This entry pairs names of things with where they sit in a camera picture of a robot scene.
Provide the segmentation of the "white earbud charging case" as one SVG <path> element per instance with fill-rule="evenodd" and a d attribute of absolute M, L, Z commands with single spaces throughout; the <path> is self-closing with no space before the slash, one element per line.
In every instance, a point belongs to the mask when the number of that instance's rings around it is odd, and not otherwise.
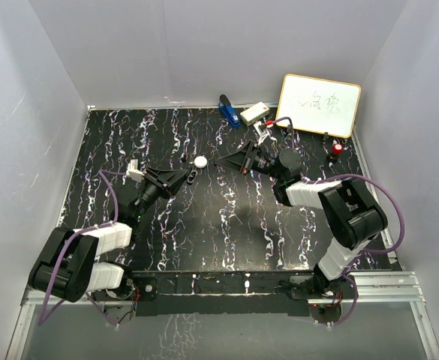
<path fill-rule="evenodd" d="M 207 166 L 208 160 L 204 156 L 197 156 L 194 159 L 194 166 L 198 169 L 203 169 Z"/>

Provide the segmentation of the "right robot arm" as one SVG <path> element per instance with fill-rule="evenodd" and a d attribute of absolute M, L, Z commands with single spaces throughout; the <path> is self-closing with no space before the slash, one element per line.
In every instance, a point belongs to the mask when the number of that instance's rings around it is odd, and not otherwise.
<path fill-rule="evenodd" d="M 289 293 L 333 296 L 339 291 L 349 265 L 388 226 L 383 209 L 363 177 L 345 175 L 329 181 L 304 180 L 301 156 L 293 148 L 271 157 L 249 140 L 240 150 L 215 160 L 214 165 L 243 175 L 250 171 L 267 175 L 275 180 L 272 191 L 278 203 L 324 212 L 332 241 L 310 278 L 301 283 L 280 282 L 280 287 Z"/>

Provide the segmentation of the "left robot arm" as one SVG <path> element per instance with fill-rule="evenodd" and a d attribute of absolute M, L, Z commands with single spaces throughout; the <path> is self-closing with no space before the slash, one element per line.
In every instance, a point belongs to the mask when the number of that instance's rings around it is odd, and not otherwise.
<path fill-rule="evenodd" d="M 139 184 L 135 198 L 124 204 L 111 193 L 114 209 L 110 220 L 101 225 L 53 229 L 29 273 L 28 285 L 67 302 L 76 302 L 97 290 L 109 290 L 118 299 L 129 297 L 134 281 L 124 274 L 125 270 L 112 263 L 96 263 L 95 259 L 128 247 L 140 218 L 156 200 L 175 196 L 192 171 L 128 169 L 126 176 Z"/>

